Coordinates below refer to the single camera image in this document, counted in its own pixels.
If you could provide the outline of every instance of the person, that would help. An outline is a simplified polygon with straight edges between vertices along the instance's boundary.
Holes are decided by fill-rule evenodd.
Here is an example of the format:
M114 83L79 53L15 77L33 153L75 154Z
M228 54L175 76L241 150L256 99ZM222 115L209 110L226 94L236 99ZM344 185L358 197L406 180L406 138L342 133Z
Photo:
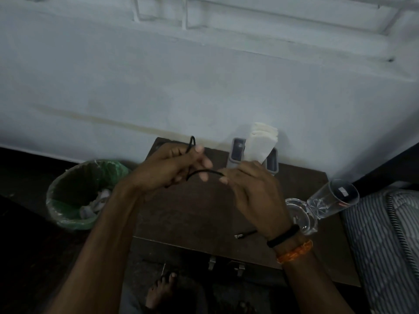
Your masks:
M144 202L164 186L182 183L190 169L210 169L203 146L186 152L184 144L166 143L114 188L89 234L76 263L50 304L49 314L118 313L124 270L136 224ZM237 209L267 240L293 225L277 179L257 162L242 162L221 169L220 182L235 195ZM199 173L203 181L206 172ZM298 232L275 246L283 256L307 242ZM312 251L282 265L302 313L353 313ZM170 296L176 275L161 278L150 290L146 306L155 309Z

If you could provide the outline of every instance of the white label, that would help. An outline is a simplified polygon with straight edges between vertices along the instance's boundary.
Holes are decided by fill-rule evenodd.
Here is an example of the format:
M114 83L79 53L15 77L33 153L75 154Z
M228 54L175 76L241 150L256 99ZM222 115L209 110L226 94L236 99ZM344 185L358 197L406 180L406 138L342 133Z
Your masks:
M345 196L345 197L349 196L348 192L343 187L339 187L338 190L341 191L341 193L343 194L343 196Z

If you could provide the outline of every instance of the green trash bag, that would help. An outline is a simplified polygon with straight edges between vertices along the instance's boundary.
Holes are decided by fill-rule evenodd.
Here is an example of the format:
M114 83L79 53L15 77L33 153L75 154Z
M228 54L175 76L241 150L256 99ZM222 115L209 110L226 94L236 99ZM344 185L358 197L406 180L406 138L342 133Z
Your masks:
M91 229L97 216L81 219L80 207L95 200L98 192L113 190L130 170L118 161L94 160L72 167L57 177L46 193L52 219L67 229Z

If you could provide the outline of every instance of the person's left arm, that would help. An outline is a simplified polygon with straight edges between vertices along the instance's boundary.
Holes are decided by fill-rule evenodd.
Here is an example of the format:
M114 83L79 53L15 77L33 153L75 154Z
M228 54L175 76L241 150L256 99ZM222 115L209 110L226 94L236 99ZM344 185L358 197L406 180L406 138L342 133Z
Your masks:
M141 204L189 168L211 168L204 148L166 143L114 188L47 313L118 313L129 247ZM200 173L206 181L208 175Z

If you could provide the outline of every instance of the table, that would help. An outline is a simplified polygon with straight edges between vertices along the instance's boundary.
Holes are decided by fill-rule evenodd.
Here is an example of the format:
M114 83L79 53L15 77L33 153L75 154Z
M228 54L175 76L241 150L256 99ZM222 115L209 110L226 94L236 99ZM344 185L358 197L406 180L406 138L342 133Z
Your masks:
M157 138L150 156L165 142ZM227 164L228 152L206 148L214 169ZM328 179L325 173L279 163L279 179L285 198L307 200ZM254 227L234 207L228 186L210 174L204 183L192 176L186 183L162 190L140 210L135 237L196 250L215 256L281 269L275 253L259 234L238 240L234 235ZM314 252L333 281L360 286L339 215L319 222L311 236Z

